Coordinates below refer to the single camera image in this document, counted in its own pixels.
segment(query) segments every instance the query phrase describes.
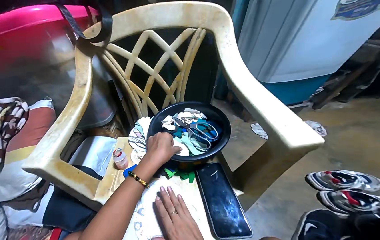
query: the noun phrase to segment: forearm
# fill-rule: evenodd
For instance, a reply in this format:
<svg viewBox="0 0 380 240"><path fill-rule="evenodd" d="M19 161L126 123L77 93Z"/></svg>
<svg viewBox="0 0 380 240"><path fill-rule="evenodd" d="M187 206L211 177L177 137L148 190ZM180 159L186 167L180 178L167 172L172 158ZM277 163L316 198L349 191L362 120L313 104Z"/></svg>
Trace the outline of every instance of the forearm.
<svg viewBox="0 0 380 240"><path fill-rule="evenodd" d="M158 169L152 162L150 156L144 156L133 172L149 182ZM127 177L100 209L79 240L122 239L143 190L144 186L141 183Z"/></svg>

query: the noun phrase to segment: woman's hand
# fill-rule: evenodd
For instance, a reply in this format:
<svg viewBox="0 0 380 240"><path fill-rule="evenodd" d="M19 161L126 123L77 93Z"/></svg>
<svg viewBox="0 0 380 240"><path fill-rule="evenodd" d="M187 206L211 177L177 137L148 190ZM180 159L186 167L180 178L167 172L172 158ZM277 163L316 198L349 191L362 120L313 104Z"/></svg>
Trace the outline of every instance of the woman's hand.
<svg viewBox="0 0 380 240"><path fill-rule="evenodd" d="M147 140L147 153L144 158L149 159L159 168L170 160L172 155L181 150L181 147L174 146L174 139L171 134L158 132Z"/></svg>
<svg viewBox="0 0 380 240"><path fill-rule="evenodd" d="M159 211L166 234L170 240L203 240L202 233L191 216L181 195L178 198L167 187L161 187L161 197L156 197L156 207Z"/></svg>

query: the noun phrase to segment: small plastic bottle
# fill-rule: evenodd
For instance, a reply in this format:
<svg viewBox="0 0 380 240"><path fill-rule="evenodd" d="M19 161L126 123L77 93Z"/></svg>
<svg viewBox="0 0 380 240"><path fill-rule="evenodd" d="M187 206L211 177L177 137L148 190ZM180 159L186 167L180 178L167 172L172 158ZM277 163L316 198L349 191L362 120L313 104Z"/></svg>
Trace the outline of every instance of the small plastic bottle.
<svg viewBox="0 0 380 240"><path fill-rule="evenodd" d="M125 170L128 168L128 159L126 158L125 152L121 148L113 151L113 161L119 170Z"/></svg>

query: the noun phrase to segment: beaded bracelet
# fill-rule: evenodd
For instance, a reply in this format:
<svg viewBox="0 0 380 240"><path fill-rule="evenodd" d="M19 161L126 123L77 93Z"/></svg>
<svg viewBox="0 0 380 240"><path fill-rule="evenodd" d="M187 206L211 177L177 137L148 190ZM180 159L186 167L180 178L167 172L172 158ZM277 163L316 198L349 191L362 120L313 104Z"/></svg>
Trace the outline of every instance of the beaded bracelet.
<svg viewBox="0 0 380 240"><path fill-rule="evenodd" d="M135 181L141 183L145 188L150 188L150 186L143 179L137 177L137 175L135 175L135 173L128 171L128 175L133 177L135 179Z"/></svg>

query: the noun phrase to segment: cracked phone screen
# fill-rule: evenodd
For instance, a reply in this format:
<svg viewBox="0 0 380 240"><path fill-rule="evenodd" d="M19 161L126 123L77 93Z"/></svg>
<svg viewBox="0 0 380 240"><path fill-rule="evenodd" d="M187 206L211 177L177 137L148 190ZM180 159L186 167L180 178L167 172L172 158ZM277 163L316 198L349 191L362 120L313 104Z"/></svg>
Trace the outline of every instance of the cracked phone screen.
<svg viewBox="0 0 380 240"><path fill-rule="evenodd" d="M248 219L221 165L205 164L197 174L216 235L222 239L250 237Z"/></svg>

